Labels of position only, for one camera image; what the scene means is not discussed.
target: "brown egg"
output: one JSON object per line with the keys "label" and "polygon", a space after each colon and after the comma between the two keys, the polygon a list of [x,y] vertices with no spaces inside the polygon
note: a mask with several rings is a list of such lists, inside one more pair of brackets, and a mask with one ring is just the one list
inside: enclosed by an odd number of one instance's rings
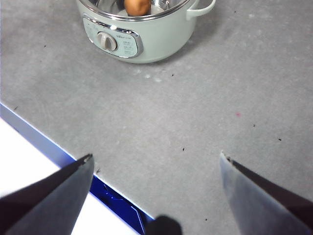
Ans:
{"label": "brown egg", "polygon": [[150,0],[125,0],[124,6],[129,16],[143,16],[151,9]]}

